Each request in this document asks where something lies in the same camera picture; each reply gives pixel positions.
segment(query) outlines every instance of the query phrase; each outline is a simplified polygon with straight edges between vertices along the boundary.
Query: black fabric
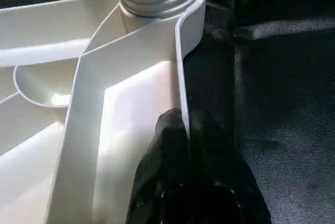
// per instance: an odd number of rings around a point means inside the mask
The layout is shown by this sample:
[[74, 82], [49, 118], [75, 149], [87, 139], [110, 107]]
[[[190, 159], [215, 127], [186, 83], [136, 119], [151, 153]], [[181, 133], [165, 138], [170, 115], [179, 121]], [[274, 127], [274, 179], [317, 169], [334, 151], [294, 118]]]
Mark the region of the black fabric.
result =
[[191, 118], [192, 224], [271, 224], [270, 212], [245, 160], [211, 115]]
[[182, 113], [161, 115], [135, 174], [126, 224], [187, 224], [191, 164]]
[[335, 223], [335, 0], [207, 4], [184, 61], [190, 110], [235, 139], [273, 223]]

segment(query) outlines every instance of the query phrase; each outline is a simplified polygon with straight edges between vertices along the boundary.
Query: black rubber glove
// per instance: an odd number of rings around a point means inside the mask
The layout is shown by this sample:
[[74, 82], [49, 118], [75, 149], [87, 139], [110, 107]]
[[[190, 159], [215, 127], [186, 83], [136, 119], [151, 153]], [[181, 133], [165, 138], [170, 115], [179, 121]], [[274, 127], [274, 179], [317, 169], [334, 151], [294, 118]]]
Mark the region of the black rubber glove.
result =
[[180, 110], [161, 115], [155, 132], [137, 167], [126, 223], [187, 224], [191, 174]]
[[249, 166], [220, 126], [193, 114], [188, 145], [181, 112], [172, 109], [159, 118], [136, 171], [127, 216], [134, 223], [270, 224], [271, 217]]

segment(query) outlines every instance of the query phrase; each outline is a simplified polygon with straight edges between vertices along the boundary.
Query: curved white edge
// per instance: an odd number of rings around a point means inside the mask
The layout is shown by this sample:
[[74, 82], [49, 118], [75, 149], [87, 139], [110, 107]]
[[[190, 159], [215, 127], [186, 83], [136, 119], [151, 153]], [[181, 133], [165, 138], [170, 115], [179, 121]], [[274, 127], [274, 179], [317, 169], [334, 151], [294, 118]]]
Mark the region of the curved white edge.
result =
[[176, 57], [181, 97], [181, 110], [189, 137], [189, 114], [184, 76], [184, 57], [201, 41], [204, 31], [206, 0], [196, 0], [180, 17], [175, 27]]
[[[113, 10], [108, 14], [108, 16], [103, 20], [103, 22], [98, 26], [96, 31], [94, 32], [93, 36], [91, 37], [89, 43], [87, 44], [86, 48], [84, 49], [83, 53], [87, 53], [89, 51], [92, 51], [98, 47], [101, 47], [105, 44], [108, 44], [109, 42], [113, 42], [114, 40], [118, 39], [119, 37], [125, 36], [127, 34], [126, 26], [123, 24], [124, 21], [122, 19], [121, 10], [119, 7], [119, 4], [116, 5]], [[63, 60], [57, 60], [57, 61], [50, 61], [46, 63], [37, 63], [37, 65], [46, 65], [47, 68], [52, 68], [51, 66], [48, 66], [52, 64], [52, 62], [59, 63], [59, 61], [66, 61], [69, 59], [63, 59]], [[41, 103], [34, 99], [29, 98], [29, 96], [23, 92], [21, 89], [18, 80], [19, 75], [18, 73], [23, 71], [23, 68], [28, 68], [31, 65], [36, 64], [27, 64], [27, 65], [17, 65], [14, 68], [14, 74], [13, 74], [13, 81], [14, 86], [16, 90], [20, 93], [20, 95], [26, 99], [27, 101], [41, 107], [46, 108], [67, 108], [68, 104], [64, 105], [53, 105], [53, 104], [47, 104], [47, 103]]]
[[119, 0], [61, 0], [0, 9], [0, 66], [79, 57], [118, 3]]
[[17, 92], [18, 92], [18, 93], [19, 93], [25, 100], [27, 100], [28, 102], [30, 102], [30, 103], [32, 103], [32, 104], [34, 104], [34, 105], [36, 105], [36, 106], [45, 107], [45, 108], [67, 108], [67, 107], [68, 107], [67, 105], [54, 105], [54, 106], [52, 106], [52, 105], [47, 105], [47, 104], [43, 104], [43, 103], [36, 102], [36, 101], [30, 99], [29, 97], [27, 97], [27, 96], [25, 95], [25, 93], [22, 92], [20, 86], [19, 86], [18, 83], [17, 83], [17, 70], [18, 70], [18, 68], [21, 67], [21, 66], [24, 66], [24, 65], [18, 65], [18, 66], [15, 66], [14, 71], [13, 71], [13, 82], [14, 82], [14, 86], [15, 86], [15, 88], [16, 88], [16, 91], [17, 91]]

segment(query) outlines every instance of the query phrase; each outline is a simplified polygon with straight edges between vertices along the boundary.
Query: white plastic part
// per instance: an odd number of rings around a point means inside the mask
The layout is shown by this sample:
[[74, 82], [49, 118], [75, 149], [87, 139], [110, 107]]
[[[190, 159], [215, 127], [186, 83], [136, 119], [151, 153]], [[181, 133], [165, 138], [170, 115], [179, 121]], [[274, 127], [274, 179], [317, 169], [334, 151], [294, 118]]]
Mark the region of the white plastic part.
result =
[[159, 115], [181, 108], [188, 131], [182, 60], [204, 13], [205, 0], [167, 19], [118, 0], [0, 10], [0, 221], [125, 222]]

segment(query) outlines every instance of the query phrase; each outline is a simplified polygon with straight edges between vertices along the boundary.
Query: gloved hand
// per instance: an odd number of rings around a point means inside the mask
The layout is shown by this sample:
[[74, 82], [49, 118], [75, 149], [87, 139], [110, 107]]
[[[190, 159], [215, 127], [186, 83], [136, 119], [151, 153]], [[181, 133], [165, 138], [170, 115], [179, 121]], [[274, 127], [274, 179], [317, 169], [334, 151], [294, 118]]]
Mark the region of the gloved hand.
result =
[[160, 116], [133, 184], [127, 224], [270, 224], [256, 180], [209, 116], [191, 116], [188, 142], [181, 112]]

